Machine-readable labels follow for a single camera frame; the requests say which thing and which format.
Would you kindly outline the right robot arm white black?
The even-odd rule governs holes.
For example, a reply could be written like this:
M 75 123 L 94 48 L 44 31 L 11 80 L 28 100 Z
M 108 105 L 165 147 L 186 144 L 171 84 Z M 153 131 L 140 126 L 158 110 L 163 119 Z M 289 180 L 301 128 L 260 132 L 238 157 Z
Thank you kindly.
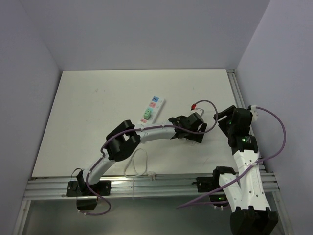
M 232 213 L 230 228 L 234 235 L 269 235 L 278 223 L 265 196 L 260 175 L 259 149 L 250 133 L 253 114 L 234 105 L 214 115 L 218 126 L 228 138 L 238 169 L 218 166 L 213 171 L 212 187 L 223 190 Z

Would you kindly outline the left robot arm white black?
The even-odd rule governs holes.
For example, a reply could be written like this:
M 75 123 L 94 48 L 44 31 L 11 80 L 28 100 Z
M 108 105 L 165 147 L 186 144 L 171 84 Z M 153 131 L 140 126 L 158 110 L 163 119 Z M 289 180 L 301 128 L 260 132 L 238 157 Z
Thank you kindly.
M 164 123 L 143 126 L 125 120 L 107 135 L 100 149 L 102 156 L 77 175 L 78 190 L 83 195 L 91 195 L 104 173 L 114 163 L 129 158 L 141 143 L 162 139 L 187 139 L 201 143 L 206 128 L 207 123 L 198 113 L 187 117 L 171 117 Z

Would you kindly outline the white plug with switch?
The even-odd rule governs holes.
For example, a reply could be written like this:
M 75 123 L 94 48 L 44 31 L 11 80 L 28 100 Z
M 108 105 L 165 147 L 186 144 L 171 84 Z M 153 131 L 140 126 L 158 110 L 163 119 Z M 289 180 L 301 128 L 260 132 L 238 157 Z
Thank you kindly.
M 198 143 L 194 140 L 186 140 L 186 143 L 190 146 L 197 145 Z

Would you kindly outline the green plug adapter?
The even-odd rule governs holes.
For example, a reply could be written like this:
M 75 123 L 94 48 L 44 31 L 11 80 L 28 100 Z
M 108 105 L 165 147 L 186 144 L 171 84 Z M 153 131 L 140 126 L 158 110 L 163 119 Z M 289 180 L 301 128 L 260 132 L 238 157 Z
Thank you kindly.
M 152 111 L 153 111 L 152 109 L 147 108 L 147 109 L 145 110 L 145 112 L 144 112 L 143 118 L 144 118 L 145 120 L 149 120 L 150 117 L 151 117 Z

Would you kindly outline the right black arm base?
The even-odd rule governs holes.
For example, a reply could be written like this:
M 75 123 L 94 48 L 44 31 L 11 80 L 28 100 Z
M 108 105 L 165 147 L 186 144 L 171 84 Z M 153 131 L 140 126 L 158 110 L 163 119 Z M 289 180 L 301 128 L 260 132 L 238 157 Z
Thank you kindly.
M 197 186 L 198 193 L 206 193 L 210 192 L 219 186 L 214 183 L 213 177 L 197 177 L 196 181 L 192 183 L 193 185 Z M 222 202 L 225 201 L 223 204 L 215 204 L 216 206 L 227 206 L 227 197 L 224 193 L 222 194 L 213 194 L 209 196 L 209 200 L 211 202 Z

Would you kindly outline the white colourful power strip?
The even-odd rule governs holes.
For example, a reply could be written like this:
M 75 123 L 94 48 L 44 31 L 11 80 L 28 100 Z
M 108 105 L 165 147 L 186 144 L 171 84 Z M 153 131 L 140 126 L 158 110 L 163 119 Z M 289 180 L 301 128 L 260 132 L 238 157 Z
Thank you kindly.
M 160 114 L 164 104 L 165 98 L 159 96 L 153 96 L 149 101 L 148 106 L 142 113 L 138 124 L 139 125 L 150 125 L 156 122 L 158 115 Z

